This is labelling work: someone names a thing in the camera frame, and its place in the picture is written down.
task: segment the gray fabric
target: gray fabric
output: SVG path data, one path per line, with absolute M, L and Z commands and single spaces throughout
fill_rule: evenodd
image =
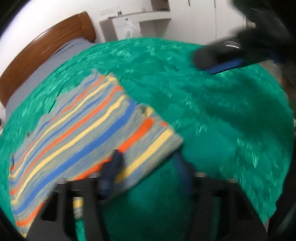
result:
M 44 64 L 42 64 L 10 97 L 6 106 L 6 120 L 25 98 L 61 64 L 93 46 L 93 43 L 79 38 L 69 41 L 59 48 Z

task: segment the brown headboard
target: brown headboard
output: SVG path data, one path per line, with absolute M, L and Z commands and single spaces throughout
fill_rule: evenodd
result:
M 0 77 L 0 101 L 9 98 L 35 70 L 68 41 L 85 38 L 90 42 L 96 33 L 87 12 L 76 14 L 46 30 L 29 43 L 10 63 Z

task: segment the folded garment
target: folded garment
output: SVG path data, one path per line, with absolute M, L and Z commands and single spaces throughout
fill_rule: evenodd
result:
M 115 149 L 124 153 L 124 165 L 113 195 L 137 184 L 182 141 L 150 106 L 127 96 L 112 74 L 94 71 L 57 98 L 53 111 L 41 117 L 11 158 L 9 187 L 17 227 L 26 236 L 60 178 L 88 177 Z M 81 217 L 81 199 L 75 199 L 74 208 Z

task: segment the green blanket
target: green blanket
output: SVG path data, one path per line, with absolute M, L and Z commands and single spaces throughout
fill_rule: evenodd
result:
M 197 45 L 129 39 L 95 45 L 47 77 L 14 111 L 0 138 L 0 205 L 13 222 L 9 159 L 55 98 L 92 69 L 114 73 L 184 138 L 182 153 L 199 171 L 235 177 L 262 221 L 275 211 L 292 156 L 293 117 L 276 80 L 258 65 L 210 76 L 194 68 Z M 170 159 L 130 191 L 104 204 L 112 240 L 182 240 L 192 203 Z M 77 222 L 80 240 L 83 225 Z

